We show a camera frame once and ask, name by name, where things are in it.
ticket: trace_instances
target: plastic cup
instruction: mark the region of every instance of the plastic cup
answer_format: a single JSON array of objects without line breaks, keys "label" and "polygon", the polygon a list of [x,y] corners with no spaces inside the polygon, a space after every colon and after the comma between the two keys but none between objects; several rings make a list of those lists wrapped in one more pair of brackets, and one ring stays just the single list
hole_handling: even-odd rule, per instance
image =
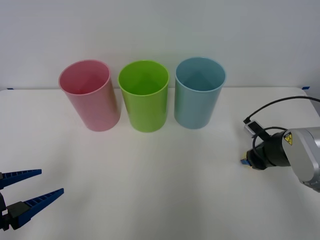
[{"label": "plastic cup", "polygon": [[160,129],[167,118],[169,72],[151,60],[125,66],[118,77],[131,125],[140,132]]},{"label": "plastic cup", "polygon": [[214,60],[192,57],[182,61],[175,72],[176,121],[187,129],[206,126],[225,81],[225,70]]},{"label": "plastic cup", "polygon": [[85,126],[92,131],[106,131],[120,119],[108,66],[98,60],[78,61],[59,77],[64,91]]}]

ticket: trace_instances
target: yellow warning label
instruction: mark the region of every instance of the yellow warning label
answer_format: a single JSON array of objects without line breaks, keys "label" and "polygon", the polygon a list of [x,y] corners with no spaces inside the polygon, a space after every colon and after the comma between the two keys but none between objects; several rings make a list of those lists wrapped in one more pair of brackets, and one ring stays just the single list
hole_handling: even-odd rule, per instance
[{"label": "yellow warning label", "polygon": [[288,132],[286,135],[284,135],[284,140],[286,140],[290,145],[292,145],[292,134],[291,132]]}]

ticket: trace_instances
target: white backdrop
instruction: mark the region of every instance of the white backdrop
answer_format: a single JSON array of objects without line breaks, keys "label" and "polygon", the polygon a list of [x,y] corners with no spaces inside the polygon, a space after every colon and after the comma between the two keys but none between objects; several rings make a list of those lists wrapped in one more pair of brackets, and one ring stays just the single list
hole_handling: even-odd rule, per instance
[{"label": "white backdrop", "polygon": [[172,87],[191,56],[220,62],[226,86],[303,86],[320,79],[320,1],[0,0],[0,44],[0,88],[57,88],[83,59],[106,62],[114,83],[156,60]]}]

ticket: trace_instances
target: table surface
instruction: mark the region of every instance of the table surface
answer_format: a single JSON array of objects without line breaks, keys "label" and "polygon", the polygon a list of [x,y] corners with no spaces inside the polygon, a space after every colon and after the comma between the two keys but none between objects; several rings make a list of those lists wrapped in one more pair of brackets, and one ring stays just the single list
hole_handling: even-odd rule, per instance
[{"label": "table surface", "polygon": [[[223,88],[210,123],[198,130],[168,117],[153,133],[134,130],[121,92],[118,124],[85,128],[60,90],[0,92],[0,170],[42,169],[1,191],[7,205],[64,188],[65,194],[5,240],[315,240],[320,194],[290,167],[240,164],[251,148],[243,119],[293,87]],[[320,126],[308,100],[272,105],[264,127]]]}]

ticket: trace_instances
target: pink cup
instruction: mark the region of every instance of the pink cup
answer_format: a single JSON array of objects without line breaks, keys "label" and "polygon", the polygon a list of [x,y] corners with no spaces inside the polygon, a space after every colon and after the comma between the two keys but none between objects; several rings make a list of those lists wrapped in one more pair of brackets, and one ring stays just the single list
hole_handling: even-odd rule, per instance
[{"label": "pink cup", "polygon": [[59,86],[92,131],[106,131],[120,119],[110,70],[102,61],[83,60],[68,66]]}]

